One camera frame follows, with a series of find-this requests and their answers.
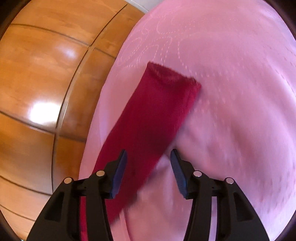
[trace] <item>black plastic linkage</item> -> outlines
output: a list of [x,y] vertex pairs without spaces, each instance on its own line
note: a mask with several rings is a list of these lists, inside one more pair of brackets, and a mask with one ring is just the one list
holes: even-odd
[[232,178],[220,181],[195,171],[176,149],[170,161],[180,193],[193,199],[184,241],[208,241],[212,196],[218,204],[216,241],[269,241],[257,213]]
[[64,179],[38,216],[27,241],[80,241],[79,204],[82,196],[86,196],[89,241],[113,241],[104,199],[112,199],[118,193],[126,162],[127,153],[123,150],[116,161],[87,179]]

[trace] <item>wooden floor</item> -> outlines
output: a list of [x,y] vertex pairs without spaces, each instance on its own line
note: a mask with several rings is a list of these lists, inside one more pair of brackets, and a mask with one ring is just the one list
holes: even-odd
[[124,0],[32,0],[0,40],[0,210],[21,239],[78,178],[101,88],[142,16]]

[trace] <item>pink quilt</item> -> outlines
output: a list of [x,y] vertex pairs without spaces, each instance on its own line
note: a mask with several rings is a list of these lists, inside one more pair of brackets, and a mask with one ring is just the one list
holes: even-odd
[[[134,27],[108,75],[81,163],[88,177],[147,62],[202,85],[171,147],[112,225],[115,241],[182,241],[191,201],[169,152],[211,178],[235,179],[271,241],[296,210],[296,41],[263,0],[164,0]],[[209,241],[215,240],[216,205]]]

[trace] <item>red fabric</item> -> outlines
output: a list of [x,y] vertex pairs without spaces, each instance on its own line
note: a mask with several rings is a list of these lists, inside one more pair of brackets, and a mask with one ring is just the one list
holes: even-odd
[[[161,65],[149,62],[143,77],[109,133],[94,167],[104,169],[122,149],[128,162],[118,195],[106,200],[110,224],[143,186],[173,141],[201,85]],[[81,200],[82,241],[87,241],[85,198]]]

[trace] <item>metal pin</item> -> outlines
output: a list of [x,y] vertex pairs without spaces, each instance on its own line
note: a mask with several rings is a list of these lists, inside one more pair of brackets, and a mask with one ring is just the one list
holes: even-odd
[[102,176],[105,175],[105,172],[102,171],[102,170],[100,170],[100,171],[97,171],[97,172],[96,172],[96,175],[97,175],[98,177],[102,177]]
[[201,172],[201,171],[194,171],[194,172],[193,172],[193,175],[194,175],[195,177],[201,177],[201,176],[202,176],[202,172]]
[[70,178],[70,177],[67,177],[64,179],[64,183],[66,183],[66,184],[69,184],[71,182],[72,182],[72,178]]
[[226,178],[228,184],[234,184],[234,180],[231,177]]

